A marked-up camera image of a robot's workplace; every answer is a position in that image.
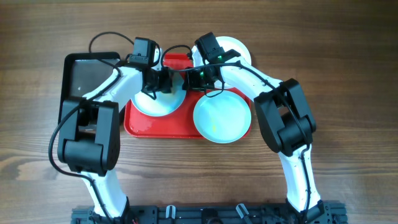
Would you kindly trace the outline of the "white plate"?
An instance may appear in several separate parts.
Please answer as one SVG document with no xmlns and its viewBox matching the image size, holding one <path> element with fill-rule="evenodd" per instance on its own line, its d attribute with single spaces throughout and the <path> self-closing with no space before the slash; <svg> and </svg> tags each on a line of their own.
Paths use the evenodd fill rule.
<svg viewBox="0 0 398 224">
<path fill-rule="evenodd" d="M 218 80 L 215 82 L 215 89 L 230 89 L 233 86 L 229 84 L 221 75 L 221 65 L 226 63 L 228 60 L 235 57 L 243 57 L 246 62 L 251 63 L 251 55 L 248 48 L 238 39 L 228 36 L 215 36 L 219 45 L 224 50 L 224 55 L 222 56 L 223 62 L 221 63 L 210 63 L 207 60 L 203 60 L 196 45 L 192 48 L 192 59 L 193 59 L 193 69 L 196 68 L 207 68 L 213 67 L 218 71 Z"/>
</svg>

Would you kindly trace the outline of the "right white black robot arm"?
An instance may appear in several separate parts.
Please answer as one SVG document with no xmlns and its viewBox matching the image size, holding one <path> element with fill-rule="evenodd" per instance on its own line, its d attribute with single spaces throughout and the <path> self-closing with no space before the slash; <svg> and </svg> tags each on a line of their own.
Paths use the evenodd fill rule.
<svg viewBox="0 0 398 224">
<path fill-rule="evenodd" d="M 184 72 L 204 90 L 204 81 L 220 81 L 237 88 L 254 102 L 264 142 L 278 154 L 287 183 L 287 205 L 301 223 L 323 214 L 311 163 L 315 119 L 299 82 L 271 78 L 247 63 L 235 50 L 202 55 L 188 54 L 192 67 Z"/>
</svg>

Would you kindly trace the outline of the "light blue plate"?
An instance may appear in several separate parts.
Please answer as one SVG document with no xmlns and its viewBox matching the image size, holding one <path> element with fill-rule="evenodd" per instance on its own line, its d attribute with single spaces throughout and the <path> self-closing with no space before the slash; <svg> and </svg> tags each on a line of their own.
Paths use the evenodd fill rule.
<svg viewBox="0 0 398 224">
<path fill-rule="evenodd" d="M 182 89 L 183 78 L 181 74 L 177 73 L 172 77 L 171 93 L 157 92 L 157 99 L 153 100 L 142 92 L 134 95 L 131 99 L 133 105 L 141 113 L 160 117 L 173 113 L 184 101 L 186 91 Z"/>
<path fill-rule="evenodd" d="M 241 139 L 251 126 L 246 101 L 232 91 L 215 91 L 216 96 L 201 97 L 193 110 L 197 131 L 207 140 L 227 144 Z"/>
</svg>

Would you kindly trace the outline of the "light blue plate front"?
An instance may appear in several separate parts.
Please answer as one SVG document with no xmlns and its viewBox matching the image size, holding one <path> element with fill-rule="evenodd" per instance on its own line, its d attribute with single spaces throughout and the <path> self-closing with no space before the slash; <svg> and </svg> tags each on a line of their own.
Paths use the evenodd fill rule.
<svg viewBox="0 0 398 224">
<path fill-rule="evenodd" d="M 216 96 L 201 97 L 193 110 L 197 131 L 207 140 L 227 144 L 241 139 L 251 126 L 246 101 L 232 91 L 215 91 Z"/>
</svg>

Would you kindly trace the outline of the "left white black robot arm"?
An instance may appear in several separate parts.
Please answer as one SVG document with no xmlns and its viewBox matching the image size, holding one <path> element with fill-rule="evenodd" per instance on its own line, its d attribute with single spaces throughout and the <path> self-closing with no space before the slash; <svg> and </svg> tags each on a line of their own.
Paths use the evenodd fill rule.
<svg viewBox="0 0 398 224">
<path fill-rule="evenodd" d="M 83 96 L 71 94 L 74 83 L 82 83 L 85 75 L 74 72 L 74 63 L 64 64 L 58 126 L 51 141 L 58 141 L 57 155 L 67 164 L 68 172 L 49 161 L 61 174 L 83 179 L 95 205 L 74 223 L 134 223 L 135 215 L 129 199 L 121 190 L 114 167 L 120 152 L 120 110 L 142 90 L 152 97 L 172 86 L 168 68 L 156 65 L 135 66 L 118 61 L 111 64 L 109 77 L 96 89 Z"/>
</svg>

